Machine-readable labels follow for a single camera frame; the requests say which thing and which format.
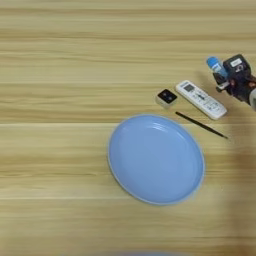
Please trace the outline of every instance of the white remote control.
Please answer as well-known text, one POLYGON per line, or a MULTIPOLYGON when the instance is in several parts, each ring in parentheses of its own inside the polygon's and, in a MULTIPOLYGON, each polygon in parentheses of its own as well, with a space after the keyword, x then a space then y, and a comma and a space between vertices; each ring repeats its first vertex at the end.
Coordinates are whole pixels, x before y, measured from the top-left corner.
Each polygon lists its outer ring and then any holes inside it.
POLYGON ((188 80, 176 85, 176 91, 213 120, 219 119, 227 112, 220 102, 188 80))

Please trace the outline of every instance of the wood grain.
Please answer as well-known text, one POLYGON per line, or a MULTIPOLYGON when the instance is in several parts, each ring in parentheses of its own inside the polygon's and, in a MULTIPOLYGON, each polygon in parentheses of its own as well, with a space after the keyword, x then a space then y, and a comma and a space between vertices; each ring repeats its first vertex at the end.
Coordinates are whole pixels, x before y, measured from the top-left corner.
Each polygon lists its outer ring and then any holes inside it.
POLYGON ((243 53, 256 73, 255 13, 251 0, 1 0, 0 255, 256 255, 256 116, 215 91, 205 64, 243 53), (228 115, 155 104, 184 79, 228 115), (141 113, 183 124, 203 149, 204 183, 181 204, 139 202, 109 171, 111 132, 141 113))

